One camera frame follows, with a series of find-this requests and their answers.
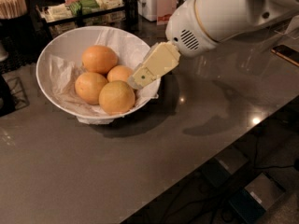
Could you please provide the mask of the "white gripper with vent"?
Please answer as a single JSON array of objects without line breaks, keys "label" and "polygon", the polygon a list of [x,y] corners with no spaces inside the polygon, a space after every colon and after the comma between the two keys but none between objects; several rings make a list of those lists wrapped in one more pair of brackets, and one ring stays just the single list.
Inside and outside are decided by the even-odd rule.
[{"label": "white gripper with vent", "polygon": [[201,22],[198,0],[187,0],[171,15],[166,26],[169,42],[156,43],[127,79],[135,90],[142,90],[178,66],[180,53],[196,57],[218,46]]}]

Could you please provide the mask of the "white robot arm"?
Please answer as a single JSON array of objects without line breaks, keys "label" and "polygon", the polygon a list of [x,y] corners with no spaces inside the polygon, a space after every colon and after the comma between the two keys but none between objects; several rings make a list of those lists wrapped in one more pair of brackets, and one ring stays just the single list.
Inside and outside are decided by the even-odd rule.
[{"label": "white robot arm", "polygon": [[141,90],[178,66],[221,42],[285,21],[299,13],[299,0],[187,0],[169,18],[165,42],[150,48],[129,76]]}]

